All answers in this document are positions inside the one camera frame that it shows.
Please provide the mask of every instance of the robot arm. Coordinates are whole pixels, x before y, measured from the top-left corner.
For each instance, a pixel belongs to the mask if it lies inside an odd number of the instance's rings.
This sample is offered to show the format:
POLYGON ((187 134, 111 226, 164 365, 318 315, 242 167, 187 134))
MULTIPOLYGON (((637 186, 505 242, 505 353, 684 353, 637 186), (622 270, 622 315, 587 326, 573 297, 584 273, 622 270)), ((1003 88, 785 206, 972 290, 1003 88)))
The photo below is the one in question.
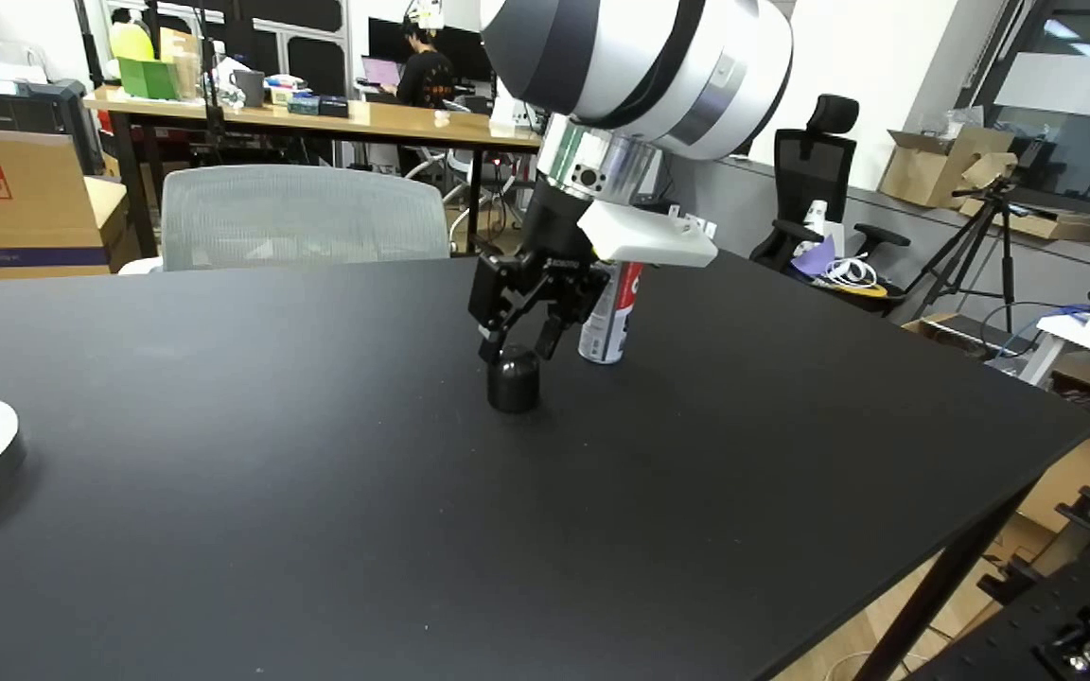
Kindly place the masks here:
POLYGON ((505 88, 554 109, 525 247, 483 250, 468 297, 491 406, 522 411, 564 331, 594 310, 601 260, 714 257, 703 218, 631 208, 631 194, 657 151, 726 160, 755 145, 787 82, 791 28, 771 0, 491 0, 481 39, 505 88), (534 305, 543 338, 516 349, 534 305))

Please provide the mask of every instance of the black tabletop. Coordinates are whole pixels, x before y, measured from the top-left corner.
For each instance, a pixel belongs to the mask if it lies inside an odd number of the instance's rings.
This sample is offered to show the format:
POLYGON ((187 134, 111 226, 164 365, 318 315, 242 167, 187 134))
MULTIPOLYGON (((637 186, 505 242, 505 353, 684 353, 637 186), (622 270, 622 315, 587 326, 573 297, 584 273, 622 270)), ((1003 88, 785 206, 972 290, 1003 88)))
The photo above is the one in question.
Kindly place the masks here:
POLYGON ((468 264, 0 283, 10 679, 756 679, 1088 420, 771 273, 483 409, 468 264))

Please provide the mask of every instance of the wooden floor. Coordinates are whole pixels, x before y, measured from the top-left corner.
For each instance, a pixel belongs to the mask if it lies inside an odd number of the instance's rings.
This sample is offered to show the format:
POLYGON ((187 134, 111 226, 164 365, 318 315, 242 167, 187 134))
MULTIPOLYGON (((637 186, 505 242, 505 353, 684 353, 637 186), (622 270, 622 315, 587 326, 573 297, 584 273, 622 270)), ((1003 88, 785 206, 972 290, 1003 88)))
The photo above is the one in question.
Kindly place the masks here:
MULTIPOLYGON (((1067 453, 1056 469, 1043 473, 1021 511, 1003 526, 994 546, 984 554, 984 560, 959 585, 950 604, 932 619, 915 651, 905 658, 905 674, 919 671, 929 658, 948 651, 950 638, 972 632, 994 612, 994 602, 978 585, 978 580, 987 571, 994 575, 994 565, 1006 565, 1011 555, 1032 560, 1037 554, 1043 554, 1056 531, 1065 531, 1056 505, 1072 505, 1081 484, 1090 484, 1090 444, 1081 444, 1074 453, 1067 453)), ((873 651, 883 632, 893 624, 907 593, 919 585, 924 571, 929 565, 888 585, 873 604, 840 624, 828 638, 810 647, 795 665, 781 674, 781 681, 847 681, 873 651)))

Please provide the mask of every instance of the cardboard box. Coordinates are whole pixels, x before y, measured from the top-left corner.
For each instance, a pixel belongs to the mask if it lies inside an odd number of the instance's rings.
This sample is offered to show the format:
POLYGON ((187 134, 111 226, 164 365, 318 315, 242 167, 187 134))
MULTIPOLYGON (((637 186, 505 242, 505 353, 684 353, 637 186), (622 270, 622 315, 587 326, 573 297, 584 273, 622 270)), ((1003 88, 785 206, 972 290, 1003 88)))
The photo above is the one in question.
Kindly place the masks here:
MULTIPOLYGON (((972 197, 959 197, 954 206, 964 218, 984 208, 984 201, 972 197)), ((1011 230, 1042 242, 1090 242, 1090 212, 1011 212, 1011 230)))
POLYGON ((954 201, 954 189, 963 174, 984 154, 984 151, 1006 151, 1011 134, 964 126, 959 139, 937 139, 937 135, 915 135, 915 134, 896 134, 893 135, 893 154, 883 174, 883 194, 896 197, 905 206, 919 208, 948 208, 954 201))
POLYGON ((67 135, 0 134, 0 281, 107 276, 126 189, 83 179, 67 135))

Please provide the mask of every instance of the gray chair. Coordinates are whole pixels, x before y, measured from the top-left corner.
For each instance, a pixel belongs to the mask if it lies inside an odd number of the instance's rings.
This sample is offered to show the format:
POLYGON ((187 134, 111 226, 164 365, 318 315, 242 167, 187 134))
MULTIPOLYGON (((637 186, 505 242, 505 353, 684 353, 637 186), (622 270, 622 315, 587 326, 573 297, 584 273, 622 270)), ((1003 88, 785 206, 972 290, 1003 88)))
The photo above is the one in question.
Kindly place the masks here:
POLYGON ((164 189, 164 273, 442 260, 439 194, 389 174, 336 167, 201 167, 164 189))

